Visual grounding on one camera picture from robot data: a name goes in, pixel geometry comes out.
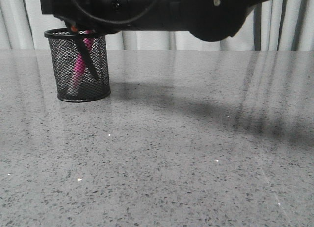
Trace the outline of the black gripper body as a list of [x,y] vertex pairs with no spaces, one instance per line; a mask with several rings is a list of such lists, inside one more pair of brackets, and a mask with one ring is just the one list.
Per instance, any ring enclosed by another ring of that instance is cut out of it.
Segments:
[[116,0],[40,0],[40,3],[42,14],[53,15],[79,31],[115,34],[122,30],[121,25],[101,21],[109,19],[110,12],[115,12]]

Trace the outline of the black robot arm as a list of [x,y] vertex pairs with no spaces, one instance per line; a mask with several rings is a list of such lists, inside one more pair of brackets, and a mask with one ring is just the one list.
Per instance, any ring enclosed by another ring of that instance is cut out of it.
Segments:
[[40,0],[43,14],[69,30],[188,31],[203,41],[235,36],[257,4],[269,0]]

